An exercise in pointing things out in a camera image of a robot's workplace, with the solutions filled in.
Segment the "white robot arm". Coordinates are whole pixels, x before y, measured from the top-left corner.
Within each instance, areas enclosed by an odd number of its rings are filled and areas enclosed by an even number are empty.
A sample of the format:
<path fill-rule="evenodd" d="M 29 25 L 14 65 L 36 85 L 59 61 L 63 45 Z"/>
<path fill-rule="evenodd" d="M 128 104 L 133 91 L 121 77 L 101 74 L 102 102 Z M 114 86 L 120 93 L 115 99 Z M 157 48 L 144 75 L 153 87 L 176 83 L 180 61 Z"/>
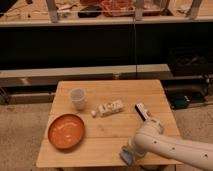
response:
<path fill-rule="evenodd" d="M 128 140 L 132 159 L 143 158 L 147 152 L 175 159 L 191 166 L 213 171 L 213 144 L 171 138 L 163 134 L 157 118 L 147 119 Z"/>

